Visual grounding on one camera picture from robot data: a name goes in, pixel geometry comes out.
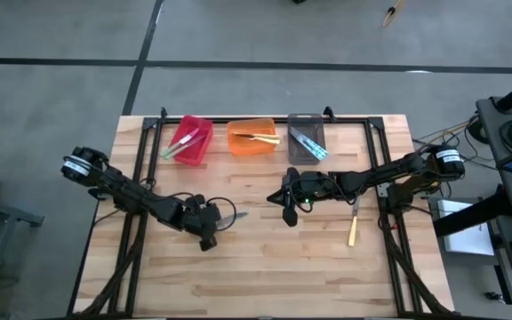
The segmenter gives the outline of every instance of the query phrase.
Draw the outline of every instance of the knife blade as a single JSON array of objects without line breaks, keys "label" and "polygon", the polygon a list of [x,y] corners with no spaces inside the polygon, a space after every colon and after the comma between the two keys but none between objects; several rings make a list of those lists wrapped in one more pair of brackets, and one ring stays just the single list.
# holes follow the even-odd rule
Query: knife blade
[{"label": "knife blade", "polygon": [[325,159],[329,152],[316,144],[312,139],[308,138],[305,134],[301,133],[294,127],[290,127],[290,134],[295,138],[309,153],[319,159],[319,161]]},{"label": "knife blade", "polygon": [[[239,220],[239,219],[242,219],[243,217],[247,216],[248,215],[248,210],[246,211],[243,211],[243,212],[237,212],[236,213],[236,219]],[[234,214],[231,214],[227,217],[224,217],[220,220],[217,221],[217,227],[218,228],[224,228],[226,226],[228,226],[230,224],[230,222],[232,222],[232,219],[234,219],[235,215]]]}]

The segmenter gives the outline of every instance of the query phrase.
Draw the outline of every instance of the green handled utensil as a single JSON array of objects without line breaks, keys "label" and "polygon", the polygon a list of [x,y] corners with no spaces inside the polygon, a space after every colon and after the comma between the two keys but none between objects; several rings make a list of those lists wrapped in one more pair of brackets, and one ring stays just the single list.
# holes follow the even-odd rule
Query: green handled utensil
[{"label": "green handled utensil", "polygon": [[169,157],[165,158],[167,155],[171,154],[171,152],[173,152],[176,148],[183,148],[183,146],[189,142],[191,139],[193,139],[193,137],[195,137],[195,135],[199,132],[199,128],[196,128],[195,130],[193,130],[190,134],[186,135],[185,137],[181,138],[177,143],[175,143],[174,145],[168,147],[166,150],[164,150],[164,152],[161,153],[161,156],[164,158],[164,159],[169,159]]},{"label": "green handled utensil", "polygon": [[168,155],[165,155],[165,156],[164,156],[164,159],[165,159],[165,160],[169,160],[169,159],[173,158],[174,156],[178,155],[178,154],[179,154],[179,152],[181,152],[181,151],[185,150],[186,148],[191,147],[192,145],[196,144],[198,141],[200,141],[200,140],[204,139],[204,137],[206,137],[206,136],[204,136],[204,135],[203,135],[203,136],[199,136],[199,137],[196,137],[196,138],[192,139],[191,141],[189,141],[189,142],[185,143],[183,146],[181,146],[181,147],[180,147],[180,148],[178,148],[177,150],[175,150],[175,151],[171,152],[171,153],[170,153],[170,154],[168,154]]}]

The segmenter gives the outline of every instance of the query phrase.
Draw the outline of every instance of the desk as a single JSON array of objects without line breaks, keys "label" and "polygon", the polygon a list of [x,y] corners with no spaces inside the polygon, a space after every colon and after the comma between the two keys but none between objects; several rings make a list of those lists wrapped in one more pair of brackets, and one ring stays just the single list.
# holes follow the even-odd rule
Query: desk
[{"label": "desk", "polygon": [[[117,128],[110,163],[127,176],[132,175],[136,160],[142,119],[123,116]],[[393,160],[412,152],[406,117],[384,116],[384,123]],[[164,124],[162,149],[176,128],[176,124]],[[354,248],[346,245],[351,208],[342,202],[317,203],[312,213],[300,213],[296,227],[288,228],[282,221],[282,208],[266,202],[290,166],[285,125],[277,124],[276,131],[283,143],[273,154],[232,156],[226,125],[216,124],[200,166],[157,158],[156,193],[225,196],[239,210],[249,208],[250,213],[230,230],[218,233],[219,244],[208,252],[200,251],[195,236],[168,229],[149,217],[134,316],[396,315],[374,190],[361,198]],[[298,166],[299,170],[370,168],[361,125],[325,124],[324,132],[330,155],[317,166]],[[149,156],[145,158],[147,166]],[[230,214],[226,204],[218,205],[223,215]],[[97,219],[112,211],[111,203],[101,204]],[[94,228],[74,311],[87,307],[111,276],[123,220],[120,213]],[[432,220],[426,213],[409,212],[405,224],[417,272],[440,302],[453,309]],[[404,274],[401,281],[408,300]],[[127,293],[124,284],[122,288],[120,307]]]}]

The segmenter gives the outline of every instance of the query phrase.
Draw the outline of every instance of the utensil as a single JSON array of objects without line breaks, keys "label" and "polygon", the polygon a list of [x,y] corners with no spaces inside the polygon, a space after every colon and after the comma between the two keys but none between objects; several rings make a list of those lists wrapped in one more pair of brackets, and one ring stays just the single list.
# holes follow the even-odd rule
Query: utensil
[{"label": "utensil", "polygon": [[271,144],[280,144],[280,137],[275,134],[259,134],[259,133],[233,133],[237,137],[242,137],[250,140],[258,140]]},{"label": "utensil", "polygon": [[170,153],[170,154],[168,154],[168,155],[165,155],[165,156],[164,156],[164,159],[165,159],[165,160],[169,160],[169,159],[173,158],[174,156],[178,155],[178,154],[179,154],[179,152],[181,152],[181,151],[185,150],[186,148],[191,147],[192,145],[196,144],[198,141],[200,141],[200,140],[204,139],[205,137],[206,137],[205,135],[202,135],[202,136],[198,136],[198,137],[196,137],[196,138],[192,139],[191,141],[189,141],[189,142],[185,143],[183,146],[181,146],[181,147],[180,147],[180,148],[178,148],[177,150],[175,150],[175,151],[171,152],[171,153]]},{"label": "utensil", "polygon": [[[243,217],[247,216],[248,215],[248,210],[246,211],[243,211],[243,212],[237,212],[236,213],[236,219],[239,220],[239,219],[242,219]],[[234,219],[235,215],[234,214],[231,214],[227,217],[224,217],[220,220],[217,221],[217,228],[224,228],[224,227],[227,227],[230,222],[232,222],[232,219]]]},{"label": "utensil", "polygon": [[321,148],[318,144],[316,144],[312,139],[308,138],[305,134],[301,133],[294,127],[290,127],[290,134],[295,138],[301,145],[309,151],[312,155],[314,155],[319,161],[325,159],[329,152],[324,148]]},{"label": "utensil", "polygon": [[196,128],[195,130],[193,130],[190,134],[186,135],[185,137],[181,138],[181,140],[179,140],[177,143],[175,143],[174,145],[168,147],[166,150],[164,150],[164,152],[161,153],[161,156],[165,159],[165,157],[169,154],[171,154],[171,152],[173,152],[173,150],[175,150],[176,148],[179,148],[181,146],[183,146],[184,144],[186,144],[189,140],[193,139],[193,137],[195,137],[195,135],[199,132],[199,128]]},{"label": "utensil", "polygon": [[359,198],[355,199],[355,204],[353,204],[352,216],[353,220],[351,221],[351,231],[348,233],[348,246],[355,246],[355,235],[356,235],[356,224],[358,222],[357,216],[359,213]]}]

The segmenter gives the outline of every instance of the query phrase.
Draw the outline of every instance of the plastic bin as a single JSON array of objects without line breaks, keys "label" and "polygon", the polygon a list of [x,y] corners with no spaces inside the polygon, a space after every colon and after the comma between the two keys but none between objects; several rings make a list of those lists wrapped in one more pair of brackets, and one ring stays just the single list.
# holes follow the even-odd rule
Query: plastic bin
[{"label": "plastic bin", "polygon": [[324,120],[318,114],[290,114],[288,115],[288,155],[290,164],[319,164],[319,159],[312,155],[290,134],[293,127],[305,134],[316,144],[325,148]]},{"label": "plastic bin", "polygon": [[186,148],[182,152],[179,152],[174,159],[182,164],[200,165],[203,161],[204,153],[209,147],[209,142],[212,138],[212,122],[195,116],[184,116],[177,127],[177,131],[171,140],[170,146],[177,143],[181,138],[191,133],[196,128],[199,128],[199,132],[194,138],[199,135],[204,135],[204,139],[198,141],[196,144],[189,148]]},{"label": "plastic bin", "polygon": [[276,134],[276,125],[270,118],[231,121],[227,125],[228,149],[235,156],[250,156],[274,152],[276,145],[238,137],[237,133]]}]

